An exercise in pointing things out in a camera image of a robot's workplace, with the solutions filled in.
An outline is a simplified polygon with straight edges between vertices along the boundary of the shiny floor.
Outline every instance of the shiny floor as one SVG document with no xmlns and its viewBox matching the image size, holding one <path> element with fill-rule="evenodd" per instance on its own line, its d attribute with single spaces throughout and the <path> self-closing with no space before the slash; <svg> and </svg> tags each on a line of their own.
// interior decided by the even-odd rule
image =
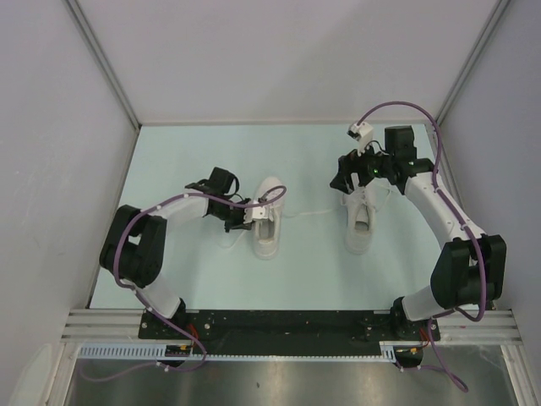
<svg viewBox="0 0 541 406">
<path fill-rule="evenodd" d="M 151 366 L 113 381 L 74 375 L 69 406 L 108 405 L 516 405 L 500 348 L 442 348 L 451 370 L 469 386 L 462 393 L 433 371 L 391 364 L 336 362 L 210 362 L 190 373 Z M 427 351 L 424 364 L 436 364 Z M 109 376 L 131 361 L 79 361 L 92 377 Z"/>
</svg>

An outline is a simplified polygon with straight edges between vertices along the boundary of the wall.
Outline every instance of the wall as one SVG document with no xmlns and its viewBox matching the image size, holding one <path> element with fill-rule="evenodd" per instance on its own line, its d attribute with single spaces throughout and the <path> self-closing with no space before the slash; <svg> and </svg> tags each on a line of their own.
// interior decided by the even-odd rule
<svg viewBox="0 0 541 406">
<path fill-rule="evenodd" d="M 497 2 L 80 3 L 149 124 L 343 123 L 396 99 L 436 114 Z"/>
<path fill-rule="evenodd" d="M 0 404 L 85 304 L 133 130 L 59 0 L 0 13 Z"/>
<path fill-rule="evenodd" d="M 512 307 L 538 376 L 541 2 L 511 3 L 444 122 L 445 148 L 471 218 L 508 244 L 500 307 Z"/>
</svg>

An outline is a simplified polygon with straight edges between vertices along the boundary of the white table surface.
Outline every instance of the white table surface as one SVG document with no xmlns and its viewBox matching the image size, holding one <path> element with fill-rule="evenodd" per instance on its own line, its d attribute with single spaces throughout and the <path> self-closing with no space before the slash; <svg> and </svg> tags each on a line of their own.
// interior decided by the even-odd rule
<svg viewBox="0 0 541 406">
<path fill-rule="evenodd" d="M 375 126 L 382 143 L 384 128 Z M 336 210 L 284 218 L 271 261 L 254 256 L 251 233 L 227 250 L 220 245 L 240 231 L 225 234 L 214 217 L 194 220 L 168 235 L 162 272 L 170 287 L 189 309 L 389 309 L 397 297 L 429 283 L 440 248 L 413 204 L 394 193 L 377 214 L 370 251 L 346 250 L 346 208 L 329 187 L 338 157 L 356 146 L 346 130 L 345 124 L 143 127 L 120 206 L 152 206 L 208 178 L 214 166 L 238 176 L 242 196 L 275 175 L 288 188 L 287 215 Z M 418 156 L 432 158 L 424 126 L 414 130 Z M 379 206 L 387 192 L 378 190 Z M 142 306 L 101 269 L 90 307 Z"/>
</svg>

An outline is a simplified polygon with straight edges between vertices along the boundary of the sneaker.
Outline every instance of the sneaker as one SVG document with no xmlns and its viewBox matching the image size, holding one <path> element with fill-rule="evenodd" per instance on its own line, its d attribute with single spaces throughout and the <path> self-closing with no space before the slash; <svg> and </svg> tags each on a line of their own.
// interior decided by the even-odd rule
<svg viewBox="0 0 541 406">
<path fill-rule="evenodd" d="M 364 254 L 370 247 L 375 226 L 374 201 L 370 185 L 342 196 L 342 205 L 347 207 L 346 247 L 353 254 Z"/>
<path fill-rule="evenodd" d="M 255 193 L 259 199 L 269 189 L 283 184 L 279 178 L 270 176 L 265 179 Z M 270 192 L 266 199 L 272 199 L 281 193 L 281 190 Z M 256 220 L 254 225 L 254 253 L 261 260 L 271 260 L 278 253 L 278 239 L 280 238 L 281 212 L 284 206 L 284 197 L 270 205 L 268 220 Z"/>
</svg>

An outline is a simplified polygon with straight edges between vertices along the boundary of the gray wall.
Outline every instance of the gray wall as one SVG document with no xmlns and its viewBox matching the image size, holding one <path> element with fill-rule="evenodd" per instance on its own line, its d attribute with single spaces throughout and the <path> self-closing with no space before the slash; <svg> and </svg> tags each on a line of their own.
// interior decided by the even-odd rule
<svg viewBox="0 0 541 406">
<path fill-rule="evenodd" d="M 0 404 L 85 304 L 134 132 L 63 2 L 0 11 Z"/>
<path fill-rule="evenodd" d="M 500 307 L 512 307 L 541 376 L 541 2 L 511 4 L 444 122 L 468 214 L 508 245 Z"/>
</svg>

